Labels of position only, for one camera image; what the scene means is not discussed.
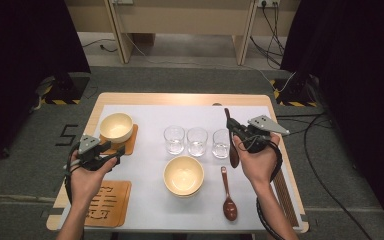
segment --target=human hand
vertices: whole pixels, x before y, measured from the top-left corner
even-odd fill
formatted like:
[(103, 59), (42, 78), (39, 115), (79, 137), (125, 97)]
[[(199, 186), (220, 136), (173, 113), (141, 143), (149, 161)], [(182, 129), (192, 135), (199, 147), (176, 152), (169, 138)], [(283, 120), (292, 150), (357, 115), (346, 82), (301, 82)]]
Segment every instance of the human hand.
[[(270, 137), (273, 143), (279, 145), (280, 137), (278, 135), (271, 133)], [(266, 147), (258, 153), (249, 153), (239, 147), (242, 145), (242, 141), (238, 136), (233, 136), (233, 142), (242, 163), (242, 170), (252, 186), (254, 188), (260, 185), (268, 186), (271, 174), (276, 167), (277, 157), (274, 150)]]
[[(78, 151), (76, 150), (71, 161), (78, 159)], [(111, 158), (100, 169), (89, 171), (82, 167), (76, 169), (71, 174), (71, 194), (72, 204), (89, 205), (93, 197), (99, 192), (102, 180), (107, 172), (109, 172), (116, 164), (117, 159)]]

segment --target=table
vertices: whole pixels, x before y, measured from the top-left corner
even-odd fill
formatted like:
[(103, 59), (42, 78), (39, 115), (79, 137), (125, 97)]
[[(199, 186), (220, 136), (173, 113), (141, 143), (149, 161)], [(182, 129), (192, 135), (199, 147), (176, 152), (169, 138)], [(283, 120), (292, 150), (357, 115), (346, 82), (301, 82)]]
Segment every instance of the table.
[[(276, 120), (270, 99), (267, 96), (261, 96), (261, 95), (103, 93), (99, 96), (99, 98), (95, 104), (95, 107), (91, 113), (90, 119), (86, 125), (85, 133), (89, 134), (89, 135), (96, 134), (96, 127), (99, 124), (101, 114), (103, 113), (103, 111), (104, 112), (106, 111), (105, 109), (108, 108), (108, 106), (111, 106), (111, 105), (138, 105), (137, 106), (138, 108), (140, 107), (140, 105), (144, 105), (144, 106), (146, 106), (146, 105), (158, 105), (158, 106), (186, 105), (187, 107), (192, 107), (192, 106), (197, 106), (197, 105), (198, 106), (199, 105), (211, 106), (215, 103), (222, 104), (224, 106), (244, 106), (244, 107), (245, 106), (266, 106), (272, 119)], [(299, 233), (303, 233), (303, 232), (306, 232), (308, 230), (308, 223), (302, 219), (298, 219), (298, 220), (294, 219), (294, 216), (296, 216), (296, 215), (292, 214), (294, 212), (298, 212), (299, 218), (301, 218), (302, 216), (305, 216), (305, 212), (304, 212), (304, 209), (302, 206), (301, 199), (299, 197), (299, 192), (298, 192), (298, 189), (297, 189), (297, 186), (295, 183), (295, 179), (294, 179), (294, 176), (292, 173), (292, 169), (291, 169), (289, 159), (288, 159), (285, 147), (284, 147), (283, 140), (281, 140), (279, 147), (281, 148), (281, 151), (283, 153), (283, 159), (284, 159), (283, 168), (284, 169), (282, 170), (282, 172), (280, 172), (280, 174), (277, 175), (277, 177), (274, 181), (274, 185), (276, 186), (276, 193), (277, 193), (278, 198), (280, 200), (281, 206), (284, 208), (285, 213), (286, 213), (288, 219), (291, 221), (292, 225), (296, 226), (297, 221), (300, 223), (299, 227), (294, 227), (296, 229), (296, 231)], [(228, 172), (228, 176), (233, 177), (234, 174), (239, 175), (239, 173), (241, 173), (241, 172), (236, 171), (236, 170), (235, 170), (235, 172), (230, 171), (230, 172)], [(294, 204), (291, 203), (291, 199), (288, 198), (288, 196), (287, 196), (288, 194), (285, 194), (285, 189), (286, 189), (285, 186), (286, 185), (292, 186), (289, 194), (293, 195), (293, 197), (295, 199)], [(134, 188), (135, 188), (135, 182), (132, 182), (132, 189), (134, 189)], [(221, 190), (221, 192), (224, 191), (222, 183), (220, 185), (219, 190)], [(234, 198), (234, 200), (235, 200), (235, 197), (236, 197), (236, 200), (238, 200), (239, 196), (237, 196), (237, 195), (234, 196), (233, 195), (234, 193), (232, 192), (232, 190), (233, 189), (231, 189), (232, 197)], [(133, 199), (134, 199), (134, 195), (135, 195), (135, 193), (132, 191), (131, 197), (133, 197)], [(193, 202), (193, 199), (188, 199), (181, 204), (187, 204), (188, 202), (190, 204), (191, 202)], [(55, 201), (53, 208), (54, 208), (54, 210), (55, 209), (63, 209), (67, 205), (68, 205), (68, 199), (67, 199), (67, 196), (65, 193), (65, 188), (64, 188), (64, 186), (62, 186), (61, 190), (60, 190), (60, 192), (56, 198), (56, 201)], [(135, 212), (137, 210), (137, 209), (134, 209), (135, 208), (134, 204), (132, 204), (130, 206), (130, 203), (129, 203), (129, 207), (132, 207), (132, 209), (128, 209), (128, 216), (126, 218), (125, 225), (129, 221), (129, 210), (130, 210), (130, 212)], [(258, 219), (258, 217), (256, 216), (256, 213), (252, 213), (250, 215), (253, 215), (253, 216), (249, 216), (249, 218), (256, 217)], [(61, 211), (57, 214), (51, 213), (49, 218), (48, 218), (48, 221), (47, 221), (48, 229), (58, 230), (60, 227), (61, 217), (62, 217)], [(123, 229), (123, 226), (124, 226), (123, 225), (121, 228), (109, 228), (109, 229), (100, 229), (100, 230), (104, 230), (104, 231), (105, 230), (107, 230), (107, 231), (141, 231), (141, 232), (143, 232), (143, 231), (153, 231), (153, 232), (193, 232), (193, 231), (200, 231), (200, 228), (197, 228), (196, 226), (195, 226), (195, 228), (193, 228), (193, 227), (192, 228), (188, 228), (188, 227), (170, 228), (170, 226), (169, 227), (163, 226), (163, 227), (158, 228), (158, 229), (157, 228), (147, 229), (147, 227), (146, 227), (147, 225), (153, 226), (152, 225), (153, 224), (152, 219), (158, 219), (156, 221), (160, 221), (160, 222), (161, 221), (162, 222), (169, 221), (169, 220), (165, 219), (165, 216), (159, 216), (158, 218), (150, 217), (145, 222), (143, 216), (133, 216), (133, 218), (134, 217), (142, 217), (142, 223), (145, 227), (136, 226), (135, 228), (132, 227), (130, 229)], [(221, 213), (220, 219), (223, 219), (224, 222), (228, 222), (227, 220), (224, 219), (224, 216), (222, 215), (222, 213)], [(207, 226), (205, 226), (206, 229), (204, 229), (204, 231), (207, 231), (207, 232), (225, 232), (225, 233), (250, 233), (250, 232), (262, 231), (261, 229), (263, 229), (262, 226), (260, 228), (260, 225), (258, 225), (258, 228), (254, 228), (254, 229), (238, 228), (237, 225), (240, 225), (240, 224), (237, 223), (235, 225), (233, 223), (233, 224), (228, 225), (228, 228), (220, 227), (220, 229), (217, 226), (213, 227), (213, 228), (212, 227), (207, 228)]]
[(243, 64), (255, 0), (134, 0), (115, 5), (105, 0), (113, 18), (122, 63), (134, 48), (130, 33), (231, 35), (238, 65)]

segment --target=wooden coaster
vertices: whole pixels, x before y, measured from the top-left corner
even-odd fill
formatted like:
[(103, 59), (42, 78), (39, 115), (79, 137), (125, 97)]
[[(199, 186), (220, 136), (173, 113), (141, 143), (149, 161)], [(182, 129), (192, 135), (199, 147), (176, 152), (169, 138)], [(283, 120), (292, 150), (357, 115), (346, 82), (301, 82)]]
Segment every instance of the wooden coaster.
[(124, 224), (129, 203), (130, 181), (103, 181), (92, 199), (85, 226), (118, 227)]
[[(137, 124), (133, 124), (132, 136), (130, 136), (130, 138), (127, 141), (122, 142), (122, 143), (111, 143), (111, 148), (108, 149), (107, 151), (103, 152), (102, 154), (103, 155), (113, 154), (117, 151), (117, 149), (119, 149), (120, 147), (125, 145), (126, 146), (126, 149), (125, 149), (126, 152), (124, 153), (124, 155), (131, 155), (133, 153), (133, 149), (135, 148), (135, 142), (136, 142), (136, 136), (138, 134), (138, 128), (139, 127)], [(99, 136), (99, 139), (101, 139), (101, 144), (105, 143), (107, 141), (107, 139), (102, 135)]]

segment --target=ceramic bowl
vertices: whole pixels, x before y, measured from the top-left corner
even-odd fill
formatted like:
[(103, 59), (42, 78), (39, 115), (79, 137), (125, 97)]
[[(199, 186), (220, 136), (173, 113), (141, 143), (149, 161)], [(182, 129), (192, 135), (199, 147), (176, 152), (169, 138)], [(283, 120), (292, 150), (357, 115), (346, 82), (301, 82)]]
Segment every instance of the ceramic bowl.
[(193, 157), (178, 156), (164, 169), (164, 183), (168, 190), (179, 197), (192, 196), (204, 182), (204, 168)]
[(113, 143), (127, 141), (133, 133), (133, 120), (125, 113), (114, 113), (102, 120), (101, 135)]

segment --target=spoon bowl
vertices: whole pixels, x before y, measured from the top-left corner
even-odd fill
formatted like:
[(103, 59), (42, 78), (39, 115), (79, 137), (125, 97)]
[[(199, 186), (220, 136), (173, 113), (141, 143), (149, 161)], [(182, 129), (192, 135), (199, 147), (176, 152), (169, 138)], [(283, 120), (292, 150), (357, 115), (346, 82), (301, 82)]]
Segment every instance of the spoon bowl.
[(229, 184), (227, 182), (227, 169), (224, 166), (221, 167), (221, 175), (223, 177), (224, 189), (226, 190), (226, 200), (223, 204), (223, 213), (227, 220), (235, 221), (238, 217), (238, 208), (230, 197)]

